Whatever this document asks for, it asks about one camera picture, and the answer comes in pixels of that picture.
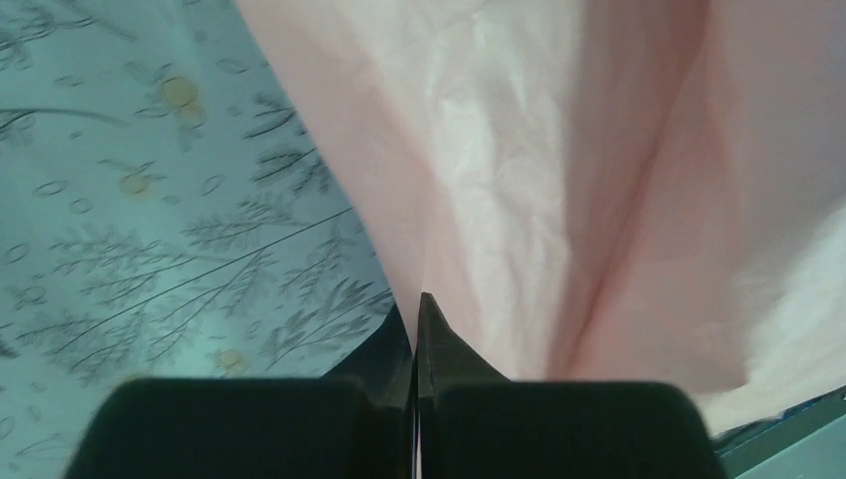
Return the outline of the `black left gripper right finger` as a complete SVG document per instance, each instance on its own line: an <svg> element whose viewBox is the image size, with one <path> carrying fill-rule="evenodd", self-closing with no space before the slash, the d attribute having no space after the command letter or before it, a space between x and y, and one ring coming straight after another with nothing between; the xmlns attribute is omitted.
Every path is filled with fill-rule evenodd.
<svg viewBox="0 0 846 479"><path fill-rule="evenodd" d="M658 382L506 378L448 324L433 295L417 326L426 478L721 478L703 421Z"/></svg>

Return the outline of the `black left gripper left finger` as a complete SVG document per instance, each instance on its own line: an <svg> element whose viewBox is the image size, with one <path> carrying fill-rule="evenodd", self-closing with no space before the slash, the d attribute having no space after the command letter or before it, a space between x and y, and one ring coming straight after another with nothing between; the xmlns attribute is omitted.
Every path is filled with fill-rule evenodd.
<svg viewBox="0 0 846 479"><path fill-rule="evenodd" d="M312 378L143 378L102 404L66 476L411 478L411 347L397 309Z"/></svg>

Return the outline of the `pink and purple wrapping paper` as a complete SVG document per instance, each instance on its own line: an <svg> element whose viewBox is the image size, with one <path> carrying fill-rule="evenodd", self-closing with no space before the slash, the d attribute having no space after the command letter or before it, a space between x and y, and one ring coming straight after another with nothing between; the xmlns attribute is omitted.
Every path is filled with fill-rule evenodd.
<svg viewBox="0 0 846 479"><path fill-rule="evenodd" d="M409 331L657 380L709 429L845 383L841 1L242 1Z"/></svg>

